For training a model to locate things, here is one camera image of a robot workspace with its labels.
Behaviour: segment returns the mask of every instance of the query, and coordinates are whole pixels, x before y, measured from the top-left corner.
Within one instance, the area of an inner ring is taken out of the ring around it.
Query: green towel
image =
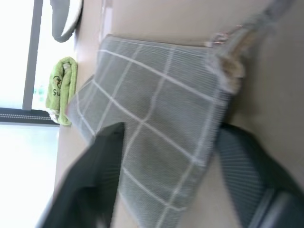
[[[49,79],[46,108],[52,120],[58,124],[71,124],[65,111],[75,94],[76,79],[77,62],[73,58],[63,58],[54,66]]]

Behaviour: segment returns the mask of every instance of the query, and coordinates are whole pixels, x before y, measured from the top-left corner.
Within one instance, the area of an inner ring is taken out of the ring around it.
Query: gray plaid bag
[[[119,192],[140,227],[175,227],[193,199],[243,76],[240,47],[267,20],[243,24],[214,48],[102,42],[95,75],[68,117],[88,141],[105,126],[126,123]]]

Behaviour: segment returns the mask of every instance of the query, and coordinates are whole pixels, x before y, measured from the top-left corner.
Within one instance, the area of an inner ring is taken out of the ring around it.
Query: plaid fabric
[[[220,48],[102,42],[96,73],[68,117],[88,141],[126,123],[119,192],[140,227],[175,227],[193,199],[233,91],[219,56],[251,29]]]

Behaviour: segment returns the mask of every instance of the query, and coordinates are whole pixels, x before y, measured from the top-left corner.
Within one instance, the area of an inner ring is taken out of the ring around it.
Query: folded towel
[[[65,110],[75,94],[77,62],[66,57],[60,60],[51,73],[47,91],[46,108],[51,119],[62,125],[70,125]]]

